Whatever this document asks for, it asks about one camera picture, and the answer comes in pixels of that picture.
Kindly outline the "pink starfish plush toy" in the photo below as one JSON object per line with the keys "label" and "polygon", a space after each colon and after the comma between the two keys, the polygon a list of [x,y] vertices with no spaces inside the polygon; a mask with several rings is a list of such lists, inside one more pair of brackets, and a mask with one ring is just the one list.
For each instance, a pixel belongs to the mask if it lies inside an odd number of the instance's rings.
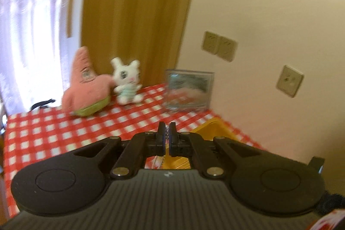
{"label": "pink starfish plush toy", "polygon": [[80,117],[91,116],[110,103],[114,87],[111,75],[95,73],[88,48],[83,46],[72,62],[70,87],[63,94],[62,110]]}

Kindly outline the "sheer white lace curtain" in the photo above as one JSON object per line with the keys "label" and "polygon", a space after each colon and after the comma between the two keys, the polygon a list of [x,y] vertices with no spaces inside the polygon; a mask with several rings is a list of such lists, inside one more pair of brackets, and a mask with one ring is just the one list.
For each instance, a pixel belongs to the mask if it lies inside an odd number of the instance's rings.
{"label": "sheer white lace curtain", "polygon": [[8,114],[61,103],[78,47],[68,35],[69,0],[1,0],[1,99]]}

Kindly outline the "brown curtain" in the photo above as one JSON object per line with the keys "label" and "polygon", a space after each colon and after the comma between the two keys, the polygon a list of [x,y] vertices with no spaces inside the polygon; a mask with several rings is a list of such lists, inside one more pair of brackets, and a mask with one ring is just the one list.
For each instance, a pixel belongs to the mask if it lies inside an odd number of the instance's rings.
{"label": "brown curtain", "polygon": [[111,60],[140,61],[144,86],[161,84],[176,66],[190,0],[84,0],[81,43],[98,74]]}

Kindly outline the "wall socket plate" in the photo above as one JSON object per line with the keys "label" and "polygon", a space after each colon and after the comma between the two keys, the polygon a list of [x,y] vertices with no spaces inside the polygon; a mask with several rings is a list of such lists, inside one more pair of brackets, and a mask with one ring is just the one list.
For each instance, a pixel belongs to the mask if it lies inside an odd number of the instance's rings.
{"label": "wall socket plate", "polygon": [[302,84],[305,75],[294,68],[284,65],[276,88],[287,96],[294,98]]}

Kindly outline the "golden plastic tray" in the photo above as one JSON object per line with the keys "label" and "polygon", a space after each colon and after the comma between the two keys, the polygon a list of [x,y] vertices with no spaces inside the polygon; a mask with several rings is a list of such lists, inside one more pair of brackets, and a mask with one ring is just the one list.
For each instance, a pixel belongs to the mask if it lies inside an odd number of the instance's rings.
{"label": "golden plastic tray", "polygon": [[219,117],[214,117],[192,131],[178,131],[170,123],[163,131],[164,155],[147,160],[146,169],[200,169],[219,166],[213,139],[224,137],[241,140],[239,131]]}

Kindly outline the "wall switch plate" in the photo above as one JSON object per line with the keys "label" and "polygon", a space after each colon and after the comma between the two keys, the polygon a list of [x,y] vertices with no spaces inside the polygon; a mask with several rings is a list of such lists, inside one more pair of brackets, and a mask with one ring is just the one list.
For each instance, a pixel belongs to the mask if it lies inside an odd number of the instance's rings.
{"label": "wall switch plate", "polygon": [[232,62],[237,50],[238,43],[227,37],[219,37],[219,47],[217,56],[227,62]]}
{"label": "wall switch plate", "polygon": [[202,49],[210,54],[215,55],[218,52],[219,47],[219,35],[206,31],[204,33],[204,40],[202,43]]}

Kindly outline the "red checkered tablecloth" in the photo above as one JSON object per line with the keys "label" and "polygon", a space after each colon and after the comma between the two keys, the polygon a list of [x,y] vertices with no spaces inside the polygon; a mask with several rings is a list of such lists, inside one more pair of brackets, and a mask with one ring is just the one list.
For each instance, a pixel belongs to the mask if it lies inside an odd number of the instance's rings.
{"label": "red checkered tablecloth", "polygon": [[25,166],[86,146],[111,136],[131,139],[136,133],[155,131],[160,121],[176,123],[179,131],[194,131],[216,117],[207,110],[167,112],[163,109],[163,85],[142,90],[139,105],[119,106],[114,100],[89,117],[75,117],[60,107],[36,109],[9,116],[4,141],[4,178],[8,212],[19,210],[12,197],[11,181]]}

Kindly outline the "right wall switch plate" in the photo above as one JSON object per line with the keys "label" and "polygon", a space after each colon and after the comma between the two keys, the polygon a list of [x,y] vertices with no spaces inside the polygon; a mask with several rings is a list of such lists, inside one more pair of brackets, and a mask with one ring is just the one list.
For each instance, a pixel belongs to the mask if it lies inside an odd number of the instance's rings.
{"label": "right wall switch plate", "polygon": [[219,47],[217,56],[227,62],[232,62],[237,50],[238,43],[227,37],[219,37]]}

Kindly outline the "left wall switch plate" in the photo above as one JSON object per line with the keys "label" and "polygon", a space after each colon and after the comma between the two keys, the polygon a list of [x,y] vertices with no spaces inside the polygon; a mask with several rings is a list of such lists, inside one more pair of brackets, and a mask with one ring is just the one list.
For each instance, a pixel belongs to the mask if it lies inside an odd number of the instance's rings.
{"label": "left wall switch plate", "polygon": [[206,31],[204,33],[204,40],[202,43],[202,49],[210,54],[215,55],[218,52],[219,47],[219,35]]}

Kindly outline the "glass sand art frame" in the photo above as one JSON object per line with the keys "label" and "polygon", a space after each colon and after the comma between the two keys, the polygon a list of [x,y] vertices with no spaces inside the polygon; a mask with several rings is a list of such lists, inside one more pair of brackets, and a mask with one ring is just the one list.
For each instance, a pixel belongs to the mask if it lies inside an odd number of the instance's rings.
{"label": "glass sand art frame", "polygon": [[206,111],[210,107],[213,72],[168,69],[165,71],[163,106],[167,111]]}

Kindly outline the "white bunny plush toy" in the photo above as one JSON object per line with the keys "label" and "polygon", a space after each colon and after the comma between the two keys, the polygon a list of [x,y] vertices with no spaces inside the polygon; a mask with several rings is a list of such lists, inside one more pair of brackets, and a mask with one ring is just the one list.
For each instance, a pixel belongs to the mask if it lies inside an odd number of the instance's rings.
{"label": "white bunny plush toy", "polygon": [[133,60],[130,64],[123,64],[119,57],[111,60],[113,66],[113,80],[115,81],[114,92],[119,105],[129,105],[143,101],[143,94],[137,93],[140,84],[140,61]]}

